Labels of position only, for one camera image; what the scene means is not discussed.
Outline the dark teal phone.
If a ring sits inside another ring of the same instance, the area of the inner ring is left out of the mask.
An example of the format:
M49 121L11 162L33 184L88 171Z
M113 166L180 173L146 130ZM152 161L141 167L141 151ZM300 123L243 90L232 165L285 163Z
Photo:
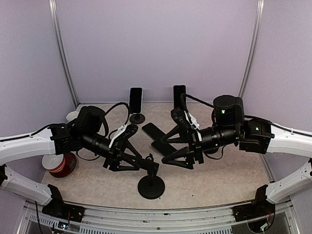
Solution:
M151 146L157 151L159 152L163 157L169 156L170 154L174 153L177 151L176 148L174 148L172 145L170 145L169 143L163 143L161 141L161 138L158 138L156 140L154 140L151 143Z

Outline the black clamp phone stand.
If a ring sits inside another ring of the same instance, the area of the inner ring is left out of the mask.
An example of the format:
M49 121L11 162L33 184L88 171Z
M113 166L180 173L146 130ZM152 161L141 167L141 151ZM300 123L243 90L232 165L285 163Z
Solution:
M138 164L147 172L147 175L141 178L137 185L139 194L149 200L160 198L165 191L165 183L157 176L159 164L154 161L152 154L139 159Z

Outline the plate phone stand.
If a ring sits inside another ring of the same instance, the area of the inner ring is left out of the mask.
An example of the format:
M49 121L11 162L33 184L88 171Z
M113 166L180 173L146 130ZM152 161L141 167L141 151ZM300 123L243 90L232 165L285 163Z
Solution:
M130 116L130 122L133 124L142 124L145 121L145 116L143 114L132 114Z

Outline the clear case phone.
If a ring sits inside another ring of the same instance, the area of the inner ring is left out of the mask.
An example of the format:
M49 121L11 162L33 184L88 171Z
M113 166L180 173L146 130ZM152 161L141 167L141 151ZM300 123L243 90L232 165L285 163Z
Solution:
M182 101L181 96L186 93L186 86L174 85L173 93L174 93L174 108L183 109L183 103L185 102L185 97Z

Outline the blue case phone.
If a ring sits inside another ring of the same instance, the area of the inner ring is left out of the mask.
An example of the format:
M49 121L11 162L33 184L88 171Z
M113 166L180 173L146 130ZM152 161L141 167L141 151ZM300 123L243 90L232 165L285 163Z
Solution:
M131 114L140 114L142 111L142 95L141 87L132 87L129 93L129 108Z

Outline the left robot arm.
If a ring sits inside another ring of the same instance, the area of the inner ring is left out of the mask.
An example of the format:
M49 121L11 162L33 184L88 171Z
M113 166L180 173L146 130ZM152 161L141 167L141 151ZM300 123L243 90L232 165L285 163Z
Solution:
M138 130L135 124L123 125L113 139L100 135L109 131L106 112L96 106L84 106L77 118L68 123L49 124L23 136L3 137L0 140L0 188L29 198L62 217L68 213L57 187L36 183L7 167L7 163L33 156L61 156L87 149L105 159L103 167L113 172L144 169L148 185L152 184L159 164L153 156L143 158L129 142Z

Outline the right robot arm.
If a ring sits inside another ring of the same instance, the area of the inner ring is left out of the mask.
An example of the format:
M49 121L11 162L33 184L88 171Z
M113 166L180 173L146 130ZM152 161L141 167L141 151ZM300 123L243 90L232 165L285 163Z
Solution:
M197 120L189 113L185 98L181 95L181 107L171 111L176 123L161 138L163 143L187 143L188 146L165 156L162 163L193 169L225 146L234 144L241 151L251 153L287 153L312 157L312 134L275 124L259 117L244 115L240 97L221 95L213 100L211 127L199 129Z

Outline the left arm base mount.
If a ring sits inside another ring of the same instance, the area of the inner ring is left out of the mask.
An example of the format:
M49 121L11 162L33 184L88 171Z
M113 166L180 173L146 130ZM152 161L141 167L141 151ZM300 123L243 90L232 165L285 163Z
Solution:
M81 223L85 208L68 203L49 203L42 208L42 213L52 217Z

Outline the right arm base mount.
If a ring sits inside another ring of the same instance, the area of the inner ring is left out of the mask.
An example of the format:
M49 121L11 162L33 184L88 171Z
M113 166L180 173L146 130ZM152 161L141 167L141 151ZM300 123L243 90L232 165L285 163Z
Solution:
M274 204L253 205L250 203L233 207L233 213L236 222L263 217L269 215L269 213L273 214L274 212Z

